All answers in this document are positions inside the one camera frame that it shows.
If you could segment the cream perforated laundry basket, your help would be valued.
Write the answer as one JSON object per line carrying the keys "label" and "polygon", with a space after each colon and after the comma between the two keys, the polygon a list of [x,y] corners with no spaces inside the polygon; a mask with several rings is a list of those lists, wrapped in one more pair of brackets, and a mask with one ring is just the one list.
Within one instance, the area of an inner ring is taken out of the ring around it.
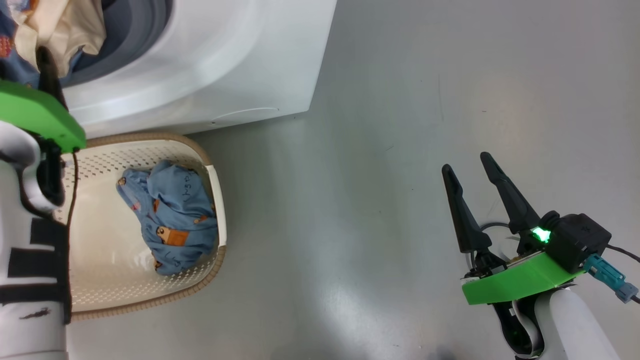
{"label": "cream perforated laundry basket", "polygon": [[[206,151],[173,133],[130,133],[90,139],[62,156],[66,202],[55,212],[70,223],[70,285],[74,322],[166,305],[193,296],[217,276],[227,254],[227,219],[217,171]],[[169,160],[195,170],[214,203],[217,248],[171,276],[154,270],[137,217],[117,193],[128,169],[149,170]]]}

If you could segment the round white filter cover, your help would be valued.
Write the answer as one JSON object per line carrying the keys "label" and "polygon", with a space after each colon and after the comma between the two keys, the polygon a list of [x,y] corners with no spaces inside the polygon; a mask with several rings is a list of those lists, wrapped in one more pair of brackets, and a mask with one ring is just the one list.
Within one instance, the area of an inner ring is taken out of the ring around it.
{"label": "round white filter cover", "polygon": [[274,107],[258,107],[245,109],[242,111],[234,111],[218,116],[213,119],[211,123],[249,123],[255,121],[262,121],[279,116],[280,110]]}

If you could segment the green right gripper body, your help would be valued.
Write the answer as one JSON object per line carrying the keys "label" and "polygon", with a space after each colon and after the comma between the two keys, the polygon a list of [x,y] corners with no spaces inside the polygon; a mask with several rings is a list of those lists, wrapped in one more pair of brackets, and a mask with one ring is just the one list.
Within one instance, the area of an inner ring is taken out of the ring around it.
{"label": "green right gripper body", "polygon": [[477,267],[461,280],[462,293],[469,305],[516,301],[557,289],[585,273],[583,269],[566,271],[545,251],[509,263],[484,249],[476,254],[475,264]]}

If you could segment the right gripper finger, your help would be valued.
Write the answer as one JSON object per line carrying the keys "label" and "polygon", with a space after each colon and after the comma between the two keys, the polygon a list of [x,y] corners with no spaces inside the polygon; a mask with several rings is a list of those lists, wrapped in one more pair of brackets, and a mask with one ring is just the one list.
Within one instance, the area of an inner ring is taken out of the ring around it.
{"label": "right gripper finger", "polygon": [[509,217],[508,228],[510,232],[518,234],[538,227],[540,217],[537,212],[498,165],[491,153],[480,153],[480,159],[487,178],[496,187]]}
{"label": "right gripper finger", "polygon": [[486,252],[492,246],[492,240],[480,229],[471,213],[453,168],[450,164],[444,164],[441,173],[460,253]]}

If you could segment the grey rubber door gasket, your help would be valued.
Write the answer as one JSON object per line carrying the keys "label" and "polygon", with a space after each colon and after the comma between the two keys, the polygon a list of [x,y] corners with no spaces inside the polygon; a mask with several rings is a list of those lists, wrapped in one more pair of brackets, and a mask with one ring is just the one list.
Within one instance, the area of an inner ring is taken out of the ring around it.
{"label": "grey rubber door gasket", "polygon": [[101,0],[106,37],[97,55],[82,54],[66,86],[86,84],[144,55],[164,32],[174,0]]}

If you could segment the cream printed garment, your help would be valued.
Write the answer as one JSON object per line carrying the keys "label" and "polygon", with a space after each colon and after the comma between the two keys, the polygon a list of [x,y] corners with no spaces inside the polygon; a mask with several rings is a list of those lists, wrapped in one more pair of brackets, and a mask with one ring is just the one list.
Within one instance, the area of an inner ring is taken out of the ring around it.
{"label": "cream printed garment", "polygon": [[66,84],[82,55],[106,39],[102,0],[0,0],[0,80],[38,86],[36,52],[46,47]]}

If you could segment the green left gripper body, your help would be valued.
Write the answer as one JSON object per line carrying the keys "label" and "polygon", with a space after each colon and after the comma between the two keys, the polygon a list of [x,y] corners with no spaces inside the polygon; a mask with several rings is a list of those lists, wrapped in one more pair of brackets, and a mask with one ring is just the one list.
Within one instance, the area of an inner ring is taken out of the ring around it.
{"label": "green left gripper body", "polygon": [[0,80],[0,122],[51,139],[62,153],[87,146],[84,129],[57,98],[9,80]]}

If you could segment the blue denim garment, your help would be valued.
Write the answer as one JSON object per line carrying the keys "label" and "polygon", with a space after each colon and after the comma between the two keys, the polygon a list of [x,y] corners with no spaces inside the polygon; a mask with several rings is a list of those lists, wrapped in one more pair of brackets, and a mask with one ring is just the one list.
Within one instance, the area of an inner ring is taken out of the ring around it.
{"label": "blue denim garment", "polygon": [[138,219],[159,275],[187,271],[217,248],[214,202],[195,170],[168,160],[151,170],[129,168],[116,190]]}

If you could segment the white front-load washing machine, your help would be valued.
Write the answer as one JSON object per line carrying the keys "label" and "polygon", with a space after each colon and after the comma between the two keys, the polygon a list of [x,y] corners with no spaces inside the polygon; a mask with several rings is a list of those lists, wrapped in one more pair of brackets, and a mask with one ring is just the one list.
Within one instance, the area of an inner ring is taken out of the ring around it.
{"label": "white front-load washing machine", "polygon": [[306,112],[337,4],[173,0],[162,35],[140,58],[98,79],[62,84],[68,111],[89,138],[206,132],[244,124],[211,121],[247,109]]}

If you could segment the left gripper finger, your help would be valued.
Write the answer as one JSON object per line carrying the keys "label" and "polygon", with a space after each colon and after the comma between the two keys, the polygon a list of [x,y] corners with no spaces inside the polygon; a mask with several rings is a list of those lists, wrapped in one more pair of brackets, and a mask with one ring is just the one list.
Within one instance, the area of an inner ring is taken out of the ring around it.
{"label": "left gripper finger", "polygon": [[41,46],[36,50],[36,65],[39,70],[38,89],[53,96],[58,103],[68,110],[64,98],[61,82],[58,77],[58,68],[51,51]]}

